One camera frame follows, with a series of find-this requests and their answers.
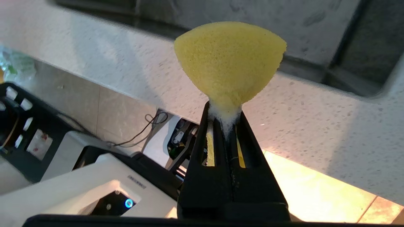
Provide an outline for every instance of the granite countertop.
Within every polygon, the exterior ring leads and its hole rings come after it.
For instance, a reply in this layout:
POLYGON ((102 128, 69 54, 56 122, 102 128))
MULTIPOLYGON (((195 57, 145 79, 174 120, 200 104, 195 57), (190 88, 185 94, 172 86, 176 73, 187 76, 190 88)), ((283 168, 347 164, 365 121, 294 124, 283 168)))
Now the granite countertop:
MULTIPOLYGON (((56 8, 0 6, 0 43, 198 122, 208 100, 162 37, 56 8)), ((262 149, 404 204, 404 62, 364 99, 277 73, 243 110, 262 149)))

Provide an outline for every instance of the tile floor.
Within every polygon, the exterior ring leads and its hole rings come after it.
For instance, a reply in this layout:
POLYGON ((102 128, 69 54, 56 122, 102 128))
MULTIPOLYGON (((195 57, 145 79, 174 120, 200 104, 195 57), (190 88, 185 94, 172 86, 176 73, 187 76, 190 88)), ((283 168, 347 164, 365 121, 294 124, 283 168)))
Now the tile floor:
MULTIPOLYGON (((125 141, 147 124, 157 107, 37 62, 37 74, 20 86, 76 118, 98 137, 125 141)), ((146 130, 141 138, 147 136, 146 130)), ((131 148, 140 151, 144 143, 131 148)), ((294 220, 404 224, 403 207, 264 151, 294 220)))

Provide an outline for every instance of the blue light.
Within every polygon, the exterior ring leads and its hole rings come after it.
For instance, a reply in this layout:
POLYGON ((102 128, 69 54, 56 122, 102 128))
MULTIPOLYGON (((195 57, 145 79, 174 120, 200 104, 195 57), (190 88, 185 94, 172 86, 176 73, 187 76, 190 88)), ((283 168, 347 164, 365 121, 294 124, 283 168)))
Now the blue light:
POLYGON ((127 199, 127 200, 125 201, 125 206, 126 206, 127 208, 131 208, 131 207, 133 206, 133 201, 132 201, 131 199, 127 199))

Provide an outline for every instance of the sponge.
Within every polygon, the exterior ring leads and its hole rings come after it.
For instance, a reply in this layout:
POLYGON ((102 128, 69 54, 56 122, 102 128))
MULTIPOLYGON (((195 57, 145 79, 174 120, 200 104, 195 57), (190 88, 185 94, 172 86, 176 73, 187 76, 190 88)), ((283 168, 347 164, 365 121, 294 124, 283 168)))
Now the sponge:
POLYGON ((226 118, 272 79, 286 42, 255 25, 217 22, 181 35, 174 50, 193 84, 226 118))

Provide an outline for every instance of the countertop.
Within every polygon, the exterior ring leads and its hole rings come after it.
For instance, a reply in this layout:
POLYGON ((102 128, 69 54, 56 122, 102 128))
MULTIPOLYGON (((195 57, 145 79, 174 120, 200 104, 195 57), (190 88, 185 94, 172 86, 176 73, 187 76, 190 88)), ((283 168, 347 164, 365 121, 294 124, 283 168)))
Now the countertop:
MULTIPOLYGON (((0 30, 5 46, 195 122, 208 100, 171 40, 44 0, 2 1, 0 30)), ((404 204, 404 60, 372 99, 277 73, 243 110, 262 149, 404 204)))

